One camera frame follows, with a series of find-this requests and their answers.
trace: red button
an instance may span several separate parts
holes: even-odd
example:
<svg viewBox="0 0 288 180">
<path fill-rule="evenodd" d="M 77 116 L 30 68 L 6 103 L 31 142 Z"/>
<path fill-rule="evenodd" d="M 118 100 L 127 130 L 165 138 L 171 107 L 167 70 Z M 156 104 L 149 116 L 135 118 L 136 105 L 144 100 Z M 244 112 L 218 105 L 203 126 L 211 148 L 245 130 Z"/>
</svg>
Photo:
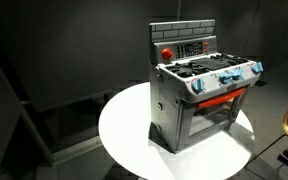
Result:
<svg viewBox="0 0 288 180">
<path fill-rule="evenodd" d="M 162 51 L 162 57 L 165 60 L 169 60 L 171 57 L 173 57 L 173 53 L 169 48 L 165 48 Z"/>
</svg>

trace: red oven handle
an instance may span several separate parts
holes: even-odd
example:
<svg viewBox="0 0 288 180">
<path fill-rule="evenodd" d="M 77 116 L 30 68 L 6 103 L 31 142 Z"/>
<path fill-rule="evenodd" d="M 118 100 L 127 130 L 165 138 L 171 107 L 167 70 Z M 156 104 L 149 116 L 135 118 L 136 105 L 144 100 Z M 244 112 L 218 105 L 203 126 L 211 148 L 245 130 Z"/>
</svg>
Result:
<svg viewBox="0 0 288 180">
<path fill-rule="evenodd" d="M 197 104 L 197 108 L 205 108 L 205 107 L 209 107 L 209 106 L 214 106 L 214 105 L 217 105 L 217 104 L 220 104 L 220 103 L 223 103 L 229 99 L 232 99 L 236 96 L 239 96 L 240 94 L 242 94 L 244 91 L 246 90 L 246 88 L 240 88 L 240 89 L 237 89 L 237 90 L 234 90 L 228 94 L 225 94 L 223 96 L 220 96 L 220 97 L 216 97 L 216 98 L 213 98 L 213 99 L 210 99 L 210 100 L 207 100 L 207 101 L 204 101 L 200 104 Z"/>
</svg>

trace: oven door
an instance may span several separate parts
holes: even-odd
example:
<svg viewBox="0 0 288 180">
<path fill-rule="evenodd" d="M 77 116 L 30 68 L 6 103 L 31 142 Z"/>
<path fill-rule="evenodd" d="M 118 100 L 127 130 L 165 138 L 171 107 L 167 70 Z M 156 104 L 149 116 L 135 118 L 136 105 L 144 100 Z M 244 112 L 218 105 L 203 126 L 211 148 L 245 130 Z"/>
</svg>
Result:
<svg viewBox="0 0 288 180">
<path fill-rule="evenodd" d="M 246 87 L 239 88 L 198 104 L 182 102 L 178 148 L 195 144 L 228 129 L 237 118 L 246 91 Z"/>
</svg>

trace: gray toy stove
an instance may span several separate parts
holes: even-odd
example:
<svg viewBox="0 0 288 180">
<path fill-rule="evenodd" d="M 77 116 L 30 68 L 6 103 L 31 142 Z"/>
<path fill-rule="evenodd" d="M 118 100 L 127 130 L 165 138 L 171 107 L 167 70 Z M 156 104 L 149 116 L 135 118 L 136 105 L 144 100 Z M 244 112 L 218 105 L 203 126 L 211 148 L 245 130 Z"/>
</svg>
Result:
<svg viewBox="0 0 288 180">
<path fill-rule="evenodd" d="M 260 62 L 220 54 L 214 20 L 150 24 L 152 123 L 173 153 L 229 130 Z"/>
</svg>

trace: oven window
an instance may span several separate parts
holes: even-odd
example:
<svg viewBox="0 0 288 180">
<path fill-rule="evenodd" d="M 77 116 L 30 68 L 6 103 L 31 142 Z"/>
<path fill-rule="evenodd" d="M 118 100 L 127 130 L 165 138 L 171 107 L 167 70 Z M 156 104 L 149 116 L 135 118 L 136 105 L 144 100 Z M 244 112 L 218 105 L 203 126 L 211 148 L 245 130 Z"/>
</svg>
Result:
<svg viewBox="0 0 288 180">
<path fill-rule="evenodd" d="M 214 106 L 197 109 L 192 117 L 190 136 L 228 119 L 233 99 Z"/>
</svg>

